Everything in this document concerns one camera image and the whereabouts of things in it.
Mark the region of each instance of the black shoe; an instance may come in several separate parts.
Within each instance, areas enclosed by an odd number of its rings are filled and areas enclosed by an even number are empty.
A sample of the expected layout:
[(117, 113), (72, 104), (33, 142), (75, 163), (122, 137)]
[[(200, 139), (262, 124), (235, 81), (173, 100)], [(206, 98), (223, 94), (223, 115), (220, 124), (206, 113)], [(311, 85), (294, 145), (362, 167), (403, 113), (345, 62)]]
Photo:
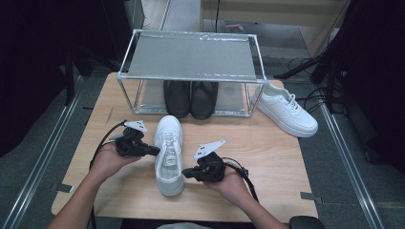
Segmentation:
[(218, 82), (193, 81), (190, 113), (197, 119), (207, 119), (215, 112)]
[(164, 80), (163, 82), (164, 104), (166, 111), (181, 118), (190, 112), (190, 82)]

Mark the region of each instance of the white sneaker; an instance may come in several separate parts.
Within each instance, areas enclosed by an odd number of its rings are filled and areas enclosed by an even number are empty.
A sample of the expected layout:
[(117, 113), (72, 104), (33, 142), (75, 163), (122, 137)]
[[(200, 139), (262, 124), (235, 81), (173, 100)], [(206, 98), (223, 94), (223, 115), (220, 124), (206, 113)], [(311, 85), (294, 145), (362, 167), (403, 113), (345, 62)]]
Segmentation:
[(182, 191), (182, 129), (179, 121), (172, 115), (163, 117), (155, 132), (155, 146), (160, 148), (156, 156), (155, 173), (160, 192), (174, 196)]
[[(260, 87), (252, 97), (253, 103), (256, 102), (259, 93)], [(257, 108), (290, 135), (309, 137), (315, 135), (318, 130), (318, 122), (295, 101), (295, 94), (277, 88), (270, 82), (263, 86)]]

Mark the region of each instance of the forearm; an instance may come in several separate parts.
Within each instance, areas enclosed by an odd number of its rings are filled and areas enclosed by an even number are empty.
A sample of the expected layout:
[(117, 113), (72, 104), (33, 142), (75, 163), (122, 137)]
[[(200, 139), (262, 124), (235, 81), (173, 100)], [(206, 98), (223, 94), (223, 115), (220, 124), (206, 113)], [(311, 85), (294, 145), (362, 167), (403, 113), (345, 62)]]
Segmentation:
[(88, 174), (48, 228), (86, 228), (102, 180)]
[(241, 198), (237, 205), (246, 213), (258, 229), (287, 229), (287, 227), (275, 218), (254, 198)]

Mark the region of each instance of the person's left hand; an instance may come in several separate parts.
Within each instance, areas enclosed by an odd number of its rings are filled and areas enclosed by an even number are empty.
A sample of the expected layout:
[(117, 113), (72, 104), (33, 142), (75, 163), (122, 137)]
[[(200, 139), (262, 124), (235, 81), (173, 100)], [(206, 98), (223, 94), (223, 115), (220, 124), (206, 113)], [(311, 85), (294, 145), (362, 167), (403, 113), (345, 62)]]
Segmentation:
[(120, 156), (116, 150), (116, 144), (108, 143), (99, 150), (89, 174), (93, 174), (104, 182), (123, 166), (140, 159), (141, 156)]

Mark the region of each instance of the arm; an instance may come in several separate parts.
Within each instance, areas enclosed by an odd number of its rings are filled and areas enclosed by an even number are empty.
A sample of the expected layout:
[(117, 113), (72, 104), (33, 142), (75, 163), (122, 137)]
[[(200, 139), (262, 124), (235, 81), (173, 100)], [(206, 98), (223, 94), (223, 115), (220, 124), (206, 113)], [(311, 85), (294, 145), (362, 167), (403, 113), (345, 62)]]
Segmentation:
[(205, 183), (206, 186), (218, 191), (224, 198), (244, 211), (256, 228), (287, 229), (287, 227), (268, 212), (247, 191), (244, 180), (238, 173), (226, 167), (224, 179), (216, 183)]
[(140, 156), (120, 156), (114, 144), (104, 145), (98, 152), (89, 174), (81, 181), (71, 199), (48, 228), (86, 228), (101, 184), (123, 166), (137, 160), (140, 160)]

